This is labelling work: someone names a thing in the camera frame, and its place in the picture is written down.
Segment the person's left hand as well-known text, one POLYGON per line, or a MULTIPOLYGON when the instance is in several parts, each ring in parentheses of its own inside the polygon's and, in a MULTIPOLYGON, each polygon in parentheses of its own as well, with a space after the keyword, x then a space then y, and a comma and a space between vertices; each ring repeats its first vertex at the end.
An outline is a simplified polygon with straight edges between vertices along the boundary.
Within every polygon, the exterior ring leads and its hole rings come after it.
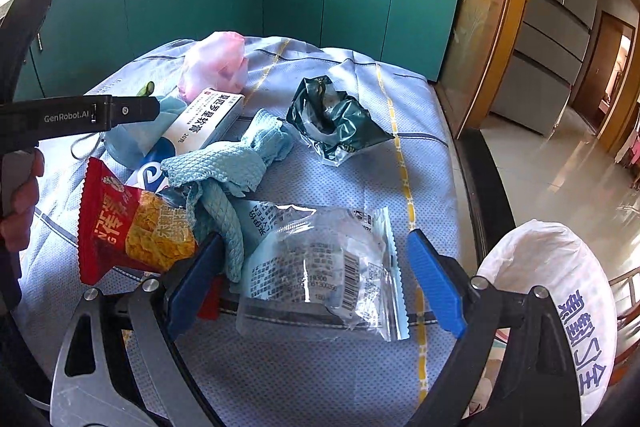
POLYGON ((38 179, 44 173, 44 157, 35 149, 32 171, 25 183, 12 194, 12 212, 1 221, 1 236, 11 254, 24 251, 29 245, 30 227, 39 202, 38 179))

